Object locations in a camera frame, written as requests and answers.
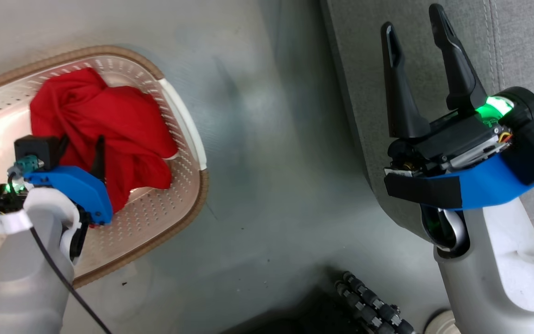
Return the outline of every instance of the basket rim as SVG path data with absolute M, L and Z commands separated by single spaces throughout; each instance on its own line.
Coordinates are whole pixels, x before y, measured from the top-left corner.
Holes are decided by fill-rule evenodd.
M 66 53 L 61 53 L 60 55 L 53 56 L 35 63 L 24 65 L 22 67 L 16 68 L 4 74 L 0 74 L 0 87 L 15 82 L 16 80 L 25 78 L 32 74 L 48 70 L 49 68 L 57 67 L 63 64 L 72 63 L 73 61 L 78 61 L 80 59 L 96 57 L 96 56 L 117 56 L 121 58 L 128 59 L 134 63 L 138 63 L 143 66 L 156 80 L 162 80 L 165 78 L 159 68 L 154 65 L 146 57 L 143 57 L 139 53 L 125 49 L 124 47 L 114 46 L 114 45 L 100 45 L 100 46 L 91 46 L 85 47 L 83 49 L 78 49 L 74 51 L 69 51 Z M 193 203 L 190 211 L 182 217 L 178 222 L 172 224 L 166 230 L 163 230 L 161 233 L 146 241 L 142 245 L 139 245 L 135 249 L 126 252 L 115 260 L 108 262 L 95 270 L 92 270 L 88 273 L 80 275 L 74 279 L 73 285 L 76 288 L 83 287 L 88 283 L 91 283 L 99 278 L 102 278 L 117 269 L 133 262 L 137 258 L 146 254 L 147 252 L 155 249 L 157 246 L 161 245 L 178 232 L 184 230 L 191 222 L 197 217 L 201 211 L 205 201 L 207 199 L 209 188 L 209 174 L 207 169 L 199 171 L 199 192 L 197 193 L 197 199 Z

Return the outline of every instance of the gray fabric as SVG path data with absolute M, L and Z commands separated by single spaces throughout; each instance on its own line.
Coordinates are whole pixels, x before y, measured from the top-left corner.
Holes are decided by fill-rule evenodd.
M 438 1 L 445 7 L 488 94 L 512 85 L 534 91 L 534 0 Z M 420 112 L 435 120 L 447 112 L 441 52 L 434 45 L 428 0 L 329 0 L 341 70 L 362 145 L 369 181 L 384 211 L 428 239 L 418 205 L 386 194 L 383 168 L 388 137 L 380 26 L 392 21 L 407 57 L 407 74 Z M 534 222 L 534 190 L 523 196 Z

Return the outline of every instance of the perforated basket wall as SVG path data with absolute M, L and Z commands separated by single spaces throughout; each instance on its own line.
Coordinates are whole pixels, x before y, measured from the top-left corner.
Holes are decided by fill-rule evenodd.
M 110 225 L 90 229 L 74 285 L 80 287 L 150 251 L 186 227 L 205 203 L 205 152 L 186 107 L 162 72 L 141 55 L 120 47 L 96 46 L 64 53 L 0 76 L 0 182 L 13 163 L 13 141 L 30 133 L 28 105 L 45 80 L 94 68 L 111 86 L 131 85 L 153 95 L 178 144 L 169 190 L 139 188 Z

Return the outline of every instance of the gray floor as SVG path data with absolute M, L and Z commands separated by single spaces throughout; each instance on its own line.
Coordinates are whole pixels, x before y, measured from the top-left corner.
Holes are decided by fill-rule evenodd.
M 96 44 L 161 68 L 211 181 L 189 228 L 80 289 L 113 332 L 239 332 L 331 290 L 332 269 L 419 330 L 448 306 L 432 246 L 382 212 L 362 174 L 317 1 L 0 0 L 0 72 Z M 63 333 L 98 332 L 70 299 Z

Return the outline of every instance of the red cloth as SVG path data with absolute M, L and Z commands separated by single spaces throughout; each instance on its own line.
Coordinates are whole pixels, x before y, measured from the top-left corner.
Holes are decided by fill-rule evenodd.
M 141 186 L 167 189 L 172 175 L 162 158 L 178 148 L 151 95 L 133 87 L 108 87 L 85 68 L 47 80 L 30 103 L 32 134 L 64 134 L 70 145 L 62 165 L 89 171 L 100 135 L 106 140 L 106 189 L 117 212 L 129 191 Z

